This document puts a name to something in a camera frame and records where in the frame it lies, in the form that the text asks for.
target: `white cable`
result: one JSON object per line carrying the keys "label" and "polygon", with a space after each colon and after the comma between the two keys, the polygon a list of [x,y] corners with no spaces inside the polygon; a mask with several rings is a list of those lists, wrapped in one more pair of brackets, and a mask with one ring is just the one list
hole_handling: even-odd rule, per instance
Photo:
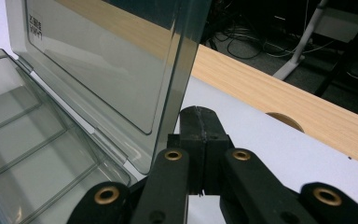
{"label": "white cable", "polygon": [[318,49],[325,48],[325,47],[327,47],[328,45],[332,44],[334,41],[335,41],[335,40],[332,40],[332,41],[328,42],[327,44],[325,44],[325,45],[323,45],[323,46],[320,46],[319,48],[310,49],[310,50],[304,51],[303,54],[304,54],[304,53],[310,53],[310,52],[316,51],[316,50],[318,50]]}

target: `black cable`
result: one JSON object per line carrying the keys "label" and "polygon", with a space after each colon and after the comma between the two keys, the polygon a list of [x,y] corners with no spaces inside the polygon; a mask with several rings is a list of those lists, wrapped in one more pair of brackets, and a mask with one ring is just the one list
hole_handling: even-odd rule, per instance
{"label": "black cable", "polygon": [[239,37],[238,37],[238,36],[234,36],[234,37],[230,40],[230,42],[229,42],[228,45],[227,45],[227,52],[228,52],[230,55],[232,55],[232,56],[234,56],[234,57],[236,57],[236,58],[239,58],[239,59],[242,59],[242,60],[253,59],[253,58],[257,57],[257,56],[263,51],[262,46],[260,46],[259,51],[258,51],[255,55],[252,55],[252,56],[249,56],[249,57],[241,57],[241,56],[239,56],[239,55],[234,54],[234,53],[231,52],[230,49],[229,49],[229,48],[230,48],[230,45],[232,44],[232,42],[233,42],[234,40],[239,40]]}

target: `floor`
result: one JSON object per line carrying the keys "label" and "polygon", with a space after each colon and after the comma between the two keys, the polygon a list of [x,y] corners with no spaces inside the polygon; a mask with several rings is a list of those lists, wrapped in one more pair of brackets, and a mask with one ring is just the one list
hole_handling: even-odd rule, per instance
{"label": "floor", "polygon": [[[263,46],[257,40],[248,29],[235,27],[216,33],[205,45],[272,76],[291,58],[299,37],[276,36],[264,42]],[[305,52],[305,59],[285,82],[314,94],[334,67],[340,52],[334,49],[331,41],[309,44]],[[322,98],[358,114],[358,94],[330,85]]]}

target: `clear plastic storage box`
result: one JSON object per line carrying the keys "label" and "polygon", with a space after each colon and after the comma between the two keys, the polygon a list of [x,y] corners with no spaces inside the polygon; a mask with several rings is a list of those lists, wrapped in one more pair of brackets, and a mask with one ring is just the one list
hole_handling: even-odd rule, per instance
{"label": "clear plastic storage box", "polygon": [[0,223],[65,223],[147,175],[173,131],[209,1],[7,0]]}

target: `plastic box lid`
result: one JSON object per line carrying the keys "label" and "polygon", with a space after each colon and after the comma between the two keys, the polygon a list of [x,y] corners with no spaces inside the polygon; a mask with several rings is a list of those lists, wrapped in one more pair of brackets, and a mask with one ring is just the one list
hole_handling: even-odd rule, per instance
{"label": "plastic box lid", "polygon": [[173,132],[209,4],[7,0],[10,44],[108,155],[145,175]]}

